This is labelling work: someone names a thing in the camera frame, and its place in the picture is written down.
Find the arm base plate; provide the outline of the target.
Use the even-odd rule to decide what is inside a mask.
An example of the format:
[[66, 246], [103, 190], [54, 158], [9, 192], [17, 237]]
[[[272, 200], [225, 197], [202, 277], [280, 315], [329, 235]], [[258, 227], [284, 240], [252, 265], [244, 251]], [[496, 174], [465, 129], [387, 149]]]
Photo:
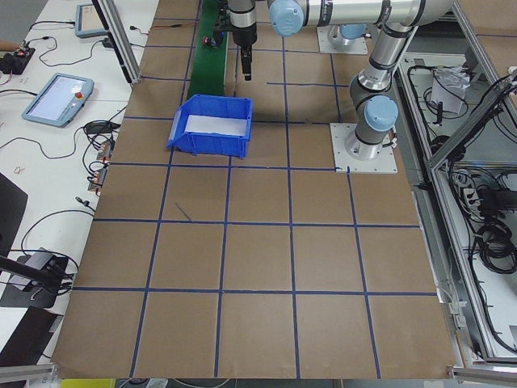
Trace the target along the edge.
[[397, 174], [389, 135], [378, 145], [366, 145], [356, 137], [355, 127], [352, 123], [330, 123], [334, 169], [339, 173]]
[[317, 27], [317, 39], [321, 53], [366, 55], [367, 25], [364, 23]]

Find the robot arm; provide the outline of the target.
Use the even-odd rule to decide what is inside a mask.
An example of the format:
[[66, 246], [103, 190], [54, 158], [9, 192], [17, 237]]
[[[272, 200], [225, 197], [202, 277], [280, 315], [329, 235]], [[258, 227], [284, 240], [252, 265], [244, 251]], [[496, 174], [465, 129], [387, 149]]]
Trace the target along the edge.
[[366, 31], [366, 23], [334, 25], [327, 32], [327, 38], [337, 49], [348, 48], [360, 38], [364, 38]]
[[398, 117], [387, 95], [393, 72], [415, 30], [452, 8], [450, 1], [269, 1], [271, 26], [290, 37], [303, 27], [372, 24], [380, 30], [366, 66], [351, 80], [349, 94], [358, 122], [345, 140], [347, 153], [360, 161], [375, 159]]

